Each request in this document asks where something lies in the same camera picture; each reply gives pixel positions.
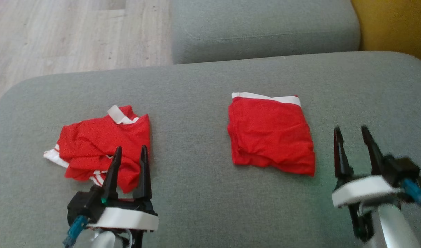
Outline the red basketball jersey white sleeves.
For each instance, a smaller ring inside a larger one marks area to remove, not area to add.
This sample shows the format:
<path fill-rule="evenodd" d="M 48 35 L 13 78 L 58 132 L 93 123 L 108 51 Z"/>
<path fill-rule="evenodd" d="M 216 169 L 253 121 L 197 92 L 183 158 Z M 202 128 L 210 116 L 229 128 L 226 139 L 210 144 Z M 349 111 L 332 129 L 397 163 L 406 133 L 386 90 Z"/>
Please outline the red basketball jersey white sleeves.
<path fill-rule="evenodd" d="M 127 194 L 138 185 L 142 147 L 150 149 L 149 115 L 137 116 L 129 105 L 114 105 L 105 117 L 64 126 L 54 148 L 43 156 L 64 167 L 66 178 L 79 182 L 90 179 L 102 186 L 119 146 L 118 186 Z"/>

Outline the grey sofa back cushion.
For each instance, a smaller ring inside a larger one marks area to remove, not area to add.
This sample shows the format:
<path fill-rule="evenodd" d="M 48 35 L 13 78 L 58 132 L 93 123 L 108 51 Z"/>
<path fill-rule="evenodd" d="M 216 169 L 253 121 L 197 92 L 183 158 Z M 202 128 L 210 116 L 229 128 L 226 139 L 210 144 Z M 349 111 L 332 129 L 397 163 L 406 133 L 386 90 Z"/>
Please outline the grey sofa back cushion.
<path fill-rule="evenodd" d="M 173 0 L 174 64 L 356 51 L 351 0 Z"/>

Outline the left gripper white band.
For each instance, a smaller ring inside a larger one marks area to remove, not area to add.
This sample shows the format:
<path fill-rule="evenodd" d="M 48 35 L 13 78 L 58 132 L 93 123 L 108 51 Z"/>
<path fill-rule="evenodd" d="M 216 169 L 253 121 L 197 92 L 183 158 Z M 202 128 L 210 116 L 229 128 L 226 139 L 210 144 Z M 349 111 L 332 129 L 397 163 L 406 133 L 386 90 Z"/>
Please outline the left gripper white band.
<path fill-rule="evenodd" d="M 133 191 L 134 199 L 118 199 L 118 172 L 122 160 L 122 147 L 116 148 L 112 162 L 102 184 L 104 190 L 102 204 L 105 204 L 99 220 L 88 224 L 89 229 L 129 229 L 155 232 L 159 217 L 155 212 L 152 199 L 149 154 L 146 145 L 141 148 L 140 174 L 138 185 Z"/>

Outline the large yellow sofa back cushion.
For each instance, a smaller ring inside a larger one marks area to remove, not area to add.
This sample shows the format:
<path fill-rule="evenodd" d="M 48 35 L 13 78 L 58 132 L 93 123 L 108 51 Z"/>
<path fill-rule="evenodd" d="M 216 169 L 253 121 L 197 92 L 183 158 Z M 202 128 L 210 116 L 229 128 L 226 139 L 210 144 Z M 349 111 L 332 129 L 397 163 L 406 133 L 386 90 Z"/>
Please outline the large yellow sofa back cushion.
<path fill-rule="evenodd" d="M 362 51 L 393 51 L 421 60 L 421 0 L 352 0 Z"/>

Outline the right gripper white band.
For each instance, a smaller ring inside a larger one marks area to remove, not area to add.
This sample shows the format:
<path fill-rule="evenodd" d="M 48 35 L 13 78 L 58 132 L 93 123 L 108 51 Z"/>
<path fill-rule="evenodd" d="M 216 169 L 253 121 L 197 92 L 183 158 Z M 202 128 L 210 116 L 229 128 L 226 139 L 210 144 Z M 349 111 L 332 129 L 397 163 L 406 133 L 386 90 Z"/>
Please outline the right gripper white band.
<path fill-rule="evenodd" d="M 344 150 L 344 139 L 339 127 L 334 129 L 334 168 L 336 185 L 343 185 L 332 193 L 335 208 L 347 207 L 352 204 L 380 205 L 393 202 L 399 193 L 400 187 L 392 186 L 382 176 L 384 172 L 384 156 L 366 125 L 361 127 L 364 143 L 369 152 L 371 174 L 361 179 L 349 182 L 354 170 L 349 165 Z"/>

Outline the red shorts white waistband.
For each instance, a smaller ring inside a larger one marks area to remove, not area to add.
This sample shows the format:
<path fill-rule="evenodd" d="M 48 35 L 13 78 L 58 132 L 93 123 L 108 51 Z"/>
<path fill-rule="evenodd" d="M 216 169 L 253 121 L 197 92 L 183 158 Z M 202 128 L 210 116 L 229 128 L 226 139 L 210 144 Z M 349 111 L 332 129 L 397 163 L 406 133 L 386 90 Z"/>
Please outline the red shorts white waistband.
<path fill-rule="evenodd" d="M 235 165 L 315 175 L 314 143 L 298 96 L 233 92 L 231 98 L 227 131 Z"/>

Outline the large grey sofa seat cushion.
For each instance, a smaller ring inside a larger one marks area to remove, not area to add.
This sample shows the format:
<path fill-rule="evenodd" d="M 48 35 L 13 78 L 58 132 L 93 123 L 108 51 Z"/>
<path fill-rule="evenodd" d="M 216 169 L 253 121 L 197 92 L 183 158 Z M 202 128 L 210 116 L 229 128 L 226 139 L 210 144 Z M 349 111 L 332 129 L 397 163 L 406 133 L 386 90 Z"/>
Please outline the large grey sofa seat cushion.
<path fill-rule="evenodd" d="M 231 93 L 297 95 L 316 153 L 314 177 L 238 167 L 227 133 Z M 143 248 L 357 248 L 333 207 L 333 130 L 355 173 L 371 171 L 361 126 L 384 154 L 421 168 L 421 61 L 338 52 L 35 77 L 0 100 L 0 248 L 62 248 L 67 204 L 92 182 L 43 158 L 61 129 L 131 105 L 151 123 L 159 229 Z"/>

